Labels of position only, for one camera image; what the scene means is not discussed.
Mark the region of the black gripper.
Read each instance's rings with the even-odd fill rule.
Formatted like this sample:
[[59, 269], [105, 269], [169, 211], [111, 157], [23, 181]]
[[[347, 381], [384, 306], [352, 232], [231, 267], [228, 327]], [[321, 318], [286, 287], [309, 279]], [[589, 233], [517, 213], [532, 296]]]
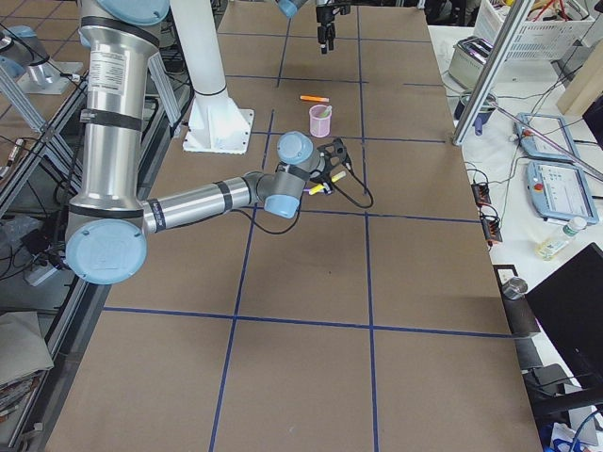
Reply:
[[336, 137], [333, 141], [316, 147], [318, 164], [310, 172], [311, 182], [326, 182], [319, 184], [319, 193], [333, 194], [334, 183], [330, 180], [331, 172], [339, 165], [348, 162], [348, 152], [343, 140]]
[[335, 28], [331, 24], [334, 22], [335, 16], [349, 14], [350, 8], [350, 1], [323, 0], [316, 2], [317, 22], [320, 25], [318, 27], [318, 44], [323, 55], [327, 54], [327, 42], [328, 49], [334, 49]]

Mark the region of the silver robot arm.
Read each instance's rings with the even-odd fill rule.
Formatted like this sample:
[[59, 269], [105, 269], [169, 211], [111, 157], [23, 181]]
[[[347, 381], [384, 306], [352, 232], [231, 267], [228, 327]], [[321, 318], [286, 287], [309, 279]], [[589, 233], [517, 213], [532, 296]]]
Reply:
[[[277, 6], [286, 18], [291, 19], [306, 3], [306, 0], [280, 0], [277, 1]], [[351, 4], [349, 1], [316, 1], [317, 37], [319, 49], [323, 55], [334, 49], [336, 38], [335, 17], [337, 15], [347, 15], [350, 10]]]
[[207, 1], [85, 1], [80, 33], [90, 46], [82, 186], [69, 204], [66, 261], [88, 283], [133, 276], [147, 255], [148, 234], [261, 203], [292, 218], [308, 183], [332, 185], [350, 160], [340, 139], [315, 146], [300, 132], [282, 135], [273, 173], [252, 171], [188, 192], [141, 201], [137, 196], [145, 75], [159, 51], [160, 26], [172, 16], [192, 85], [184, 147], [189, 152], [245, 153], [253, 112], [230, 97], [212, 8]]

